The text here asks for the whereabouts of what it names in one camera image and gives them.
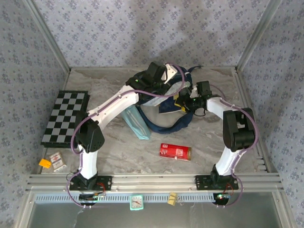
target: red can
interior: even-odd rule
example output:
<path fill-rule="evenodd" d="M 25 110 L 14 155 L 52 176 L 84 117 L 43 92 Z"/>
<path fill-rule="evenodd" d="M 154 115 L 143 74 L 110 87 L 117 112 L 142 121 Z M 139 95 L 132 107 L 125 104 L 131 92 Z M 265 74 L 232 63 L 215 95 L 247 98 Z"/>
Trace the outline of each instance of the red can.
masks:
<path fill-rule="evenodd" d="M 191 147 L 172 144 L 161 144 L 160 156 L 180 160 L 191 160 Z"/>

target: patterned wallpaper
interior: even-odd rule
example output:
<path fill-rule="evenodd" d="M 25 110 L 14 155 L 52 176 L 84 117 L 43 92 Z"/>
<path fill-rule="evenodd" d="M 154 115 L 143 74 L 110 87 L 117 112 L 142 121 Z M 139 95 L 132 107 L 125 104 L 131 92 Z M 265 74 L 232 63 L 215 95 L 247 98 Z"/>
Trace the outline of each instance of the patterned wallpaper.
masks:
<path fill-rule="evenodd" d="M 70 67 L 237 64 L 269 0 L 35 0 Z"/>
<path fill-rule="evenodd" d="M 0 227 L 13 226 L 66 73 L 22 0 L 0 1 Z"/>
<path fill-rule="evenodd" d="M 304 2 L 283 0 L 249 59 L 245 78 L 261 135 L 304 228 Z"/>

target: gray marble floor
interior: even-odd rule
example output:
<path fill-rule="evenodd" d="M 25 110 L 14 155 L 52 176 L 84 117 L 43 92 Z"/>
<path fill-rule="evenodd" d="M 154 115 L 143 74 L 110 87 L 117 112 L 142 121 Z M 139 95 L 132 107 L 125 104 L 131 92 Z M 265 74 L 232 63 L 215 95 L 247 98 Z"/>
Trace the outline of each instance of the gray marble floor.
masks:
<path fill-rule="evenodd" d="M 124 69 L 72 69 L 67 90 L 88 90 L 88 110 L 93 109 L 114 95 L 136 72 L 145 68 Z M 196 69 L 192 73 L 195 82 L 209 80 L 222 89 L 232 104 L 241 105 L 238 91 L 230 70 Z M 188 128 L 178 132 L 160 135 L 152 133 L 150 140 L 139 140 L 122 117 L 113 119 L 103 130 L 105 144 L 98 153 L 99 173 L 209 173 L 224 148 L 222 121 L 214 114 L 193 117 Z M 159 156 L 161 143 L 192 147 L 191 161 L 176 161 Z M 48 149 L 47 157 L 57 151 L 63 155 L 67 167 L 60 172 L 72 172 L 79 166 L 79 158 L 69 149 Z M 256 172 L 256 155 L 245 154 L 236 172 Z M 51 173 L 52 168 L 42 173 Z"/>

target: chessboard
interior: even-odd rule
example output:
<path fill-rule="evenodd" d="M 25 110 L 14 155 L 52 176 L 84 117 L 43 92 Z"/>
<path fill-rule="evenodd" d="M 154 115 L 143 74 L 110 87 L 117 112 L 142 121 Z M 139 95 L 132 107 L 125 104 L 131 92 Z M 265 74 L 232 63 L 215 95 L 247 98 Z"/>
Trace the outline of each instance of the chessboard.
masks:
<path fill-rule="evenodd" d="M 59 91 L 41 145 L 50 148 L 70 148 L 76 127 L 76 114 L 78 111 L 86 111 L 88 101 L 87 91 Z"/>

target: small clock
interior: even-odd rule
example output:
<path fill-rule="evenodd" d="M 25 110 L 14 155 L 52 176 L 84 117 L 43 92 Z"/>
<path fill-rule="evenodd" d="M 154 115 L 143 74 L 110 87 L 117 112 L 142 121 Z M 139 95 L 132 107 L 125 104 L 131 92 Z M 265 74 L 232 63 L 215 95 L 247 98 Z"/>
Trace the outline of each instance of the small clock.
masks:
<path fill-rule="evenodd" d="M 143 195 L 130 196 L 130 210 L 143 209 Z"/>

